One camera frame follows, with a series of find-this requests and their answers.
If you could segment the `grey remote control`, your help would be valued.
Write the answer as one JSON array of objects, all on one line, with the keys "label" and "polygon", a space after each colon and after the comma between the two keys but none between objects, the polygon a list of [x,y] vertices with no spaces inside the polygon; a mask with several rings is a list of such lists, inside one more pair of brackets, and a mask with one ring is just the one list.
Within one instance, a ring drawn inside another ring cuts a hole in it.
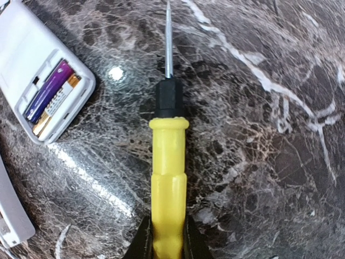
[{"label": "grey remote control", "polygon": [[[32,130],[36,124],[25,117],[26,109],[62,60],[81,79],[40,136],[35,136]],[[1,1],[1,91],[33,142],[55,142],[85,105],[95,85],[91,70],[22,1]]]}]

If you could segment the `yellow handled screwdriver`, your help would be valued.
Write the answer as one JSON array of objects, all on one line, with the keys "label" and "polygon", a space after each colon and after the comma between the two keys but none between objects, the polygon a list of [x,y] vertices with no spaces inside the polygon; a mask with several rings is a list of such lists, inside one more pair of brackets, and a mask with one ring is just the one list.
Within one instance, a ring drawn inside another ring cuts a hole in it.
[{"label": "yellow handled screwdriver", "polygon": [[165,17],[165,78],[156,85],[153,131],[151,220],[154,258],[182,258],[186,215],[185,131],[183,85],[173,72],[171,6]]}]

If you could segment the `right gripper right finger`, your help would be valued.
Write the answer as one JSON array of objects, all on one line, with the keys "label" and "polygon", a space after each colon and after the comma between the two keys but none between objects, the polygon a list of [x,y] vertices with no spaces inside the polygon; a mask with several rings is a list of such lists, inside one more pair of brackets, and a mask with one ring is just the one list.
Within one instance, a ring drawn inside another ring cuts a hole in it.
[{"label": "right gripper right finger", "polygon": [[196,226],[192,216],[185,220],[183,233],[183,258],[185,259],[214,259],[203,235]]}]

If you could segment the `white slim remote control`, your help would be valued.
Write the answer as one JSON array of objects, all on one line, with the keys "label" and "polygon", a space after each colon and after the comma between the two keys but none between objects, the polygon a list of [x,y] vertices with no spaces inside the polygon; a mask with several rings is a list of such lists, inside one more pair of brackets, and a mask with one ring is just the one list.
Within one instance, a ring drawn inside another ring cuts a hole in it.
[{"label": "white slim remote control", "polygon": [[35,235],[36,230],[24,210],[1,162],[1,243],[14,247]]}]

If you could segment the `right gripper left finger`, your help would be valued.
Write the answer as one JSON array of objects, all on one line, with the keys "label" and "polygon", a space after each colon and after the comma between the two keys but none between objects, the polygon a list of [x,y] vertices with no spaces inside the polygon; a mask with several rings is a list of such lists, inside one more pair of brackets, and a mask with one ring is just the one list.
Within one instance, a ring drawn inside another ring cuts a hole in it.
[{"label": "right gripper left finger", "polygon": [[153,225],[150,216],[145,216],[126,252],[128,259],[153,258]]}]

